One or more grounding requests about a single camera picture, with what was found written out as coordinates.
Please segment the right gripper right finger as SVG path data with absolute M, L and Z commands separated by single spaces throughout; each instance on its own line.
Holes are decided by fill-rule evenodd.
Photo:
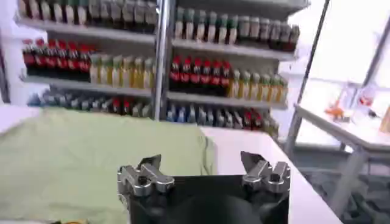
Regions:
M 284 194 L 290 190 L 291 169 L 286 162 L 279 161 L 272 167 L 259 154 L 241 151 L 240 155 L 246 171 L 242 184 L 248 190 L 256 192 L 265 189 L 274 194 Z

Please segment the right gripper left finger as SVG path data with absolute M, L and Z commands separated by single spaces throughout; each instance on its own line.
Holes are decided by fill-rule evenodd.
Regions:
M 148 197 L 154 190 L 168 193 L 175 179 L 160 171 L 161 154 L 143 158 L 140 163 L 121 166 L 117 171 L 118 194 Z

